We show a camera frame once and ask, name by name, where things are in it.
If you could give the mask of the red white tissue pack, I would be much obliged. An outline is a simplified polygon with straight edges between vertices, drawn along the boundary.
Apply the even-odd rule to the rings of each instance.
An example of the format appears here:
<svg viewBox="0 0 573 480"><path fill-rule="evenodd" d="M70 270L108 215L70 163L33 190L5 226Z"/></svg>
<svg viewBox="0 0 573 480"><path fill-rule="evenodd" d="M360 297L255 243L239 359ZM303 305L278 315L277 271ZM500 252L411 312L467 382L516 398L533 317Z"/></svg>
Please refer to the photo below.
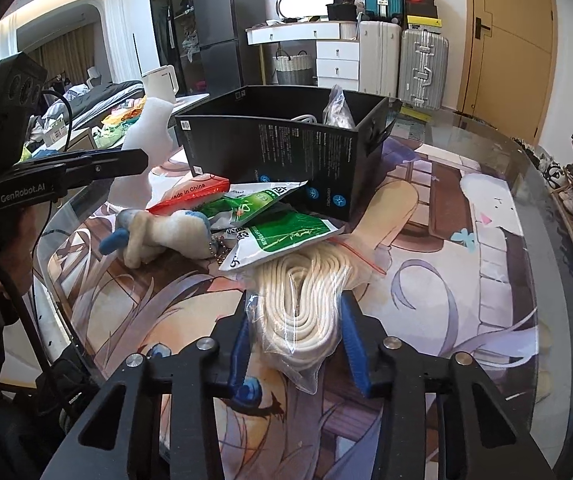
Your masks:
<svg viewBox="0 0 573 480"><path fill-rule="evenodd" d="M156 204L149 206L148 211L157 216L170 216L178 210L195 210L203 204L218 200L229 190L230 181L227 178L200 174L177 182Z"/></svg>

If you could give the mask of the white blue plush toy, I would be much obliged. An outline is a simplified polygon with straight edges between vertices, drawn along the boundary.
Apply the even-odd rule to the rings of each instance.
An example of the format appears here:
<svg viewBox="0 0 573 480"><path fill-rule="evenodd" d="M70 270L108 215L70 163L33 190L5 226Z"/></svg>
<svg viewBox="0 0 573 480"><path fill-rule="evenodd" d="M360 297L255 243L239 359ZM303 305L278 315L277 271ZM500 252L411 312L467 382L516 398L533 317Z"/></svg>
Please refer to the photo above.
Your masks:
<svg viewBox="0 0 573 480"><path fill-rule="evenodd" d="M124 209L117 214L114 231L99 245L103 256L120 252L124 265L131 270L167 249L191 260L213 258L215 243L204 214L178 210L170 216L157 216L146 210Z"/></svg>

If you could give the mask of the bag of white rope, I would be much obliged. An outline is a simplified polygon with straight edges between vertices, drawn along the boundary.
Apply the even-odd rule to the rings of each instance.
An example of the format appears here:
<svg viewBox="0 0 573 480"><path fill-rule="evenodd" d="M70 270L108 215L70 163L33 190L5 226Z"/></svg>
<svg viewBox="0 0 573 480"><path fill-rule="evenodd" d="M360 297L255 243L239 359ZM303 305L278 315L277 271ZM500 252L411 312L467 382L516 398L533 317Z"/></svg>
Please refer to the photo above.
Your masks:
<svg viewBox="0 0 573 480"><path fill-rule="evenodd" d="M374 252L343 237L255 266L246 315L260 359L315 394L323 362L341 342L341 294L384 274Z"/></svg>

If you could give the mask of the green white medicine packet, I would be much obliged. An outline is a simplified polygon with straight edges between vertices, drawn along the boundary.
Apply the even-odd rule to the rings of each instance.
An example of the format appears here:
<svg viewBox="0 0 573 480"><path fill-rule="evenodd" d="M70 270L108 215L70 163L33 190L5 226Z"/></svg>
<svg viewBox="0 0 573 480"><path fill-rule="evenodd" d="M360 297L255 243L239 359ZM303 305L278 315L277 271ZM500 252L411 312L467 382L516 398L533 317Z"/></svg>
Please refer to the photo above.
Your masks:
<svg viewBox="0 0 573 480"><path fill-rule="evenodd" d="M230 229L233 245L219 271L238 272L341 234L344 224L274 206L239 229Z"/></svg>
<svg viewBox="0 0 573 480"><path fill-rule="evenodd" d="M231 184L220 198L198 206L214 231L239 229L255 217L307 184L299 182L256 182Z"/></svg>

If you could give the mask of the grey tv cabinet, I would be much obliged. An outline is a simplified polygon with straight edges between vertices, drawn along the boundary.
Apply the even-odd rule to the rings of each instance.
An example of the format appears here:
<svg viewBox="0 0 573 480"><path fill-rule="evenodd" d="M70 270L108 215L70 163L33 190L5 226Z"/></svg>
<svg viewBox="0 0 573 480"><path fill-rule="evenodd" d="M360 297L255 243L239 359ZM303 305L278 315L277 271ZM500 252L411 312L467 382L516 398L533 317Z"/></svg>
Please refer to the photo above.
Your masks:
<svg viewBox="0 0 573 480"><path fill-rule="evenodd" d="M30 154L32 157L46 156L52 152L103 150L103 148L119 148L124 143L127 130L135 124L142 113L145 99L126 99L123 104L111 110L97 126L85 126L74 129L70 143L65 146L66 134L50 146L43 143Z"/></svg>

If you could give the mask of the white plush pillow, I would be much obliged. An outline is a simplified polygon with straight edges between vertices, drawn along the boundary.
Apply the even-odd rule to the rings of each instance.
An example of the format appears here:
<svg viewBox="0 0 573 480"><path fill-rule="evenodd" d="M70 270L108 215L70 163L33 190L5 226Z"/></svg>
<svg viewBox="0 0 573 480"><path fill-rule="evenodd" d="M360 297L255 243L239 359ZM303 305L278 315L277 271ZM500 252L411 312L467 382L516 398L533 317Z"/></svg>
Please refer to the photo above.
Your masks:
<svg viewBox="0 0 573 480"><path fill-rule="evenodd" d="M149 174L153 168L166 162L174 146L168 133L173 109L168 101L152 96L146 99L139 120L126 133L122 150L141 148L148 155L148 166L140 174L114 180L108 194L108 201L114 206L146 208L152 197Z"/></svg>

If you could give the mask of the black cardboard box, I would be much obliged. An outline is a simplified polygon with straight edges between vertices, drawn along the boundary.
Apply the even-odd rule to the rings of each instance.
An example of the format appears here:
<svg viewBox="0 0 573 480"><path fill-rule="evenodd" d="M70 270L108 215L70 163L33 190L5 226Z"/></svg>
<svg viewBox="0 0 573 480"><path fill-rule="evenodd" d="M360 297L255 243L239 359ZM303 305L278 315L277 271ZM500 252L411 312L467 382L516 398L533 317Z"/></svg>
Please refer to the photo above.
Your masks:
<svg viewBox="0 0 573 480"><path fill-rule="evenodd" d="M298 210L348 222L364 201L401 109L398 100L347 91L352 126L325 123L331 92L244 86L183 110L176 135L192 174L232 183L300 182Z"/></svg>

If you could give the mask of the black refrigerator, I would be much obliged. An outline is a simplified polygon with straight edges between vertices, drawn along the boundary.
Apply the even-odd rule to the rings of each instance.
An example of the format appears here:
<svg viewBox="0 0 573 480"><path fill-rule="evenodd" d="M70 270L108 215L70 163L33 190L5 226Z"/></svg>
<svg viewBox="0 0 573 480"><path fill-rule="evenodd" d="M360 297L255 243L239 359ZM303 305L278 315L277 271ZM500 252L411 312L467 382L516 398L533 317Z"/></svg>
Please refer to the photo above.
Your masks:
<svg viewBox="0 0 573 480"><path fill-rule="evenodd" d="M258 48L247 29L267 19L266 0L193 0L209 96L262 82Z"/></svg>

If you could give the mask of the woven laundry basket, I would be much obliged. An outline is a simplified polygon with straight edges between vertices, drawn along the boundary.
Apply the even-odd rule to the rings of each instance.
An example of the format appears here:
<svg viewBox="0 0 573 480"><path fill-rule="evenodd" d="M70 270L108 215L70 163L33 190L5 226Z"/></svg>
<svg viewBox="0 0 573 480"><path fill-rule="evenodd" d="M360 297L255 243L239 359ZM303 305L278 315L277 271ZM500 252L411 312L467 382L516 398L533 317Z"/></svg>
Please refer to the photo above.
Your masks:
<svg viewBox="0 0 573 480"><path fill-rule="evenodd" d="M274 70L278 84L286 84L287 86L313 85L313 58L305 50L290 55L284 49L279 48L274 58Z"/></svg>

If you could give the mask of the clear plastic bag in box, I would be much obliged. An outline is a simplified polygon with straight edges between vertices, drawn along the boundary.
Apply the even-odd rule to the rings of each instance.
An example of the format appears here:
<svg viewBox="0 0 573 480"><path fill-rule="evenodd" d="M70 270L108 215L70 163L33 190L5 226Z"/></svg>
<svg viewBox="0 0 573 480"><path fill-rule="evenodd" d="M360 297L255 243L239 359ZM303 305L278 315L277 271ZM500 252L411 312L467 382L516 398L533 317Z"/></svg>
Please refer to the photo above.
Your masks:
<svg viewBox="0 0 573 480"><path fill-rule="evenodd" d="M342 129L355 128L344 90L338 84L329 92L329 102L323 110L323 124Z"/></svg>

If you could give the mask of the white drawer desk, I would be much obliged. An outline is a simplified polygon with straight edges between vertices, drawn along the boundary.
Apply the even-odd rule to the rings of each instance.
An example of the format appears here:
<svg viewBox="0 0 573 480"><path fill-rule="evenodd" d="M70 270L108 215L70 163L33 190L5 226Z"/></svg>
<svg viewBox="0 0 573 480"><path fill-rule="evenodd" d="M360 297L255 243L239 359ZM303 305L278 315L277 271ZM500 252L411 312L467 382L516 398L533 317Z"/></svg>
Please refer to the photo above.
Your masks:
<svg viewBox="0 0 573 480"><path fill-rule="evenodd" d="M338 84L344 90L359 90L360 44L358 24L347 21L298 22L260 25L247 29L249 44L278 44L297 42L315 45L312 58L317 82L322 88Z"/></svg>

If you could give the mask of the silver suitcase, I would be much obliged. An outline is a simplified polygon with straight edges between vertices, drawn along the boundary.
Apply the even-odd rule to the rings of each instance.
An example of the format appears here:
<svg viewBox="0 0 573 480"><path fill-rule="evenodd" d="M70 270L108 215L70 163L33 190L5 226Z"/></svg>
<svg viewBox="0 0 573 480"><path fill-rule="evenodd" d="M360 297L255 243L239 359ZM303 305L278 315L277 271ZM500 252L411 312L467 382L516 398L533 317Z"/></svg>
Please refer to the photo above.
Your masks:
<svg viewBox="0 0 573 480"><path fill-rule="evenodd" d="M401 35L398 98L424 110L439 110L448 54L447 38L427 30L405 30Z"/></svg>

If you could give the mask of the white suitcase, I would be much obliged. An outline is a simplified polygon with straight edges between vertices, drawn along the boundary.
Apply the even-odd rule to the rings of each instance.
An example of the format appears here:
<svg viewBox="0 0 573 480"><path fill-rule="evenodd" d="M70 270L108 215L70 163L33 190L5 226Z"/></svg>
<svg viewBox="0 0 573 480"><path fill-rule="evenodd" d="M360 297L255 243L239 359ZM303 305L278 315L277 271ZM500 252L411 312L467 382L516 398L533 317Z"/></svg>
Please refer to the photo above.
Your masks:
<svg viewBox="0 0 573 480"><path fill-rule="evenodd" d="M360 92L397 98L401 32L393 23L360 23Z"/></svg>

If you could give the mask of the wooden door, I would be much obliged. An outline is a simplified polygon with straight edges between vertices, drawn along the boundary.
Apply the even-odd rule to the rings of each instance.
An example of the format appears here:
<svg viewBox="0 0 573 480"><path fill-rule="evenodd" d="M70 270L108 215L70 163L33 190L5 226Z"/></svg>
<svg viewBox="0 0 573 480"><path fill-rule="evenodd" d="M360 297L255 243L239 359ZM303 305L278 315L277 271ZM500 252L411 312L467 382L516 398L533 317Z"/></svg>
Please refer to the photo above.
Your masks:
<svg viewBox="0 0 573 480"><path fill-rule="evenodd" d="M461 112L538 143L556 60L555 0L466 0Z"/></svg>

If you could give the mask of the stack of shoe boxes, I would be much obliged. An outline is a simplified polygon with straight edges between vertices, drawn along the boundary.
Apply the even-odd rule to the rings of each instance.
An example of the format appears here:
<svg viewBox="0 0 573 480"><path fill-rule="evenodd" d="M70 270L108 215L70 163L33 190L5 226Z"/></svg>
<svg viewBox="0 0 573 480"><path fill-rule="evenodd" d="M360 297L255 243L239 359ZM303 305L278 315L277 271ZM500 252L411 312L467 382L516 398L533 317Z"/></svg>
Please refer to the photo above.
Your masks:
<svg viewBox="0 0 573 480"><path fill-rule="evenodd" d="M403 0L408 29L440 34L443 30L436 0Z"/></svg>

